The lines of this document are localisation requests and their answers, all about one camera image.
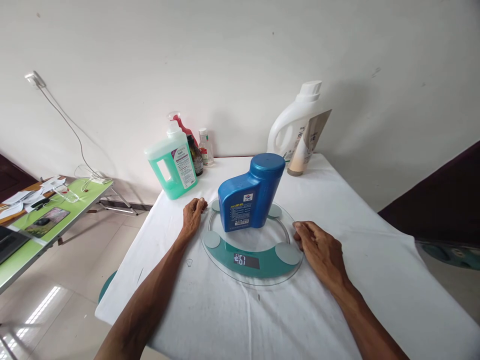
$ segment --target white tablecloth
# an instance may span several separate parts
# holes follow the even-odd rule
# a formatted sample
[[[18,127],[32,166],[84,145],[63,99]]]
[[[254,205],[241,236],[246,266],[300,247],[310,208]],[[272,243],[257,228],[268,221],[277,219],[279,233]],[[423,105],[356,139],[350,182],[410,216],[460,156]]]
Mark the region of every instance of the white tablecloth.
[[[183,207],[194,197],[215,199],[223,181],[248,171],[250,159],[216,159],[181,198],[160,194],[97,318],[115,322],[176,239]],[[429,273],[414,239],[371,210],[322,155],[313,156],[303,176],[285,172],[275,202],[342,242],[348,276],[411,359],[480,358],[480,328]],[[340,308],[307,261],[284,283],[253,287],[220,271],[198,235],[149,345],[172,359],[361,358]]]

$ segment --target white detergent bottle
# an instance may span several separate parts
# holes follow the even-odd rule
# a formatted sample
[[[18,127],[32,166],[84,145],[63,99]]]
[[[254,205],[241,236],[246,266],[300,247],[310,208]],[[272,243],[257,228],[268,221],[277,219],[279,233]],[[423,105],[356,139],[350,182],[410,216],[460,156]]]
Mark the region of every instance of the white detergent bottle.
[[[146,158],[169,199],[176,199],[197,185],[187,135],[170,121],[167,138],[145,150]]]
[[[267,153],[282,156],[288,163],[302,138],[309,120],[321,113],[319,109],[320,80],[305,82],[300,93],[273,123],[268,135]]]

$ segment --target hand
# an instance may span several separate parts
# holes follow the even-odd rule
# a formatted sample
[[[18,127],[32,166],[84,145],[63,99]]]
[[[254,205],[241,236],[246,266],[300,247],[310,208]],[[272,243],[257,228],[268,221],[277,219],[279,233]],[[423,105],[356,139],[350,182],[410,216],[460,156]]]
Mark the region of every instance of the hand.
[[[179,238],[190,241],[200,227],[201,215],[207,206],[208,203],[201,197],[200,199],[194,198],[183,208],[183,227]]]
[[[349,282],[342,244],[313,221],[296,221],[293,226],[296,229],[293,238],[299,242],[300,250],[318,279],[335,295]]]

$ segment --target green soap dispenser bottle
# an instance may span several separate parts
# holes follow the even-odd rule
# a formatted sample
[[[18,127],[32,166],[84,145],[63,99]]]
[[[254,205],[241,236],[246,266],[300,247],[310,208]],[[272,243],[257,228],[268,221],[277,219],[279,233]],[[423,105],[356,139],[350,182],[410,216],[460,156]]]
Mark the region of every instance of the green soap dispenser bottle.
[[[177,199],[197,185],[187,135],[170,121],[167,138],[145,150],[146,158],[169,199]]]

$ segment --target red spray bottle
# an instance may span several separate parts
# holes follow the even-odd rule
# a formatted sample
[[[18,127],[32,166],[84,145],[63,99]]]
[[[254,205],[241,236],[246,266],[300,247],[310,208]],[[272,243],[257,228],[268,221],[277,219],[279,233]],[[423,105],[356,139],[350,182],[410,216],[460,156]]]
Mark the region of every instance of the red spray bottle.
[[[180,127],[180,129],[186,134],[186,136],[188,137],[189,135],[191,135],[193,137],[193,141],[195,141],[195,145],[196,147],[198,148],[199,147],[199,144],[197,142],[197,139],[195,138],[194,134],[192,133],[192,130],[190,130],[189,128],[186,128],[183,124],[182,124],[182,119],[180,118],[180,112],[179,111],[172,111],[171,113],[169,113],[166,118],[169,120],[169,121],[176,121],[178,123],[178,126]]]

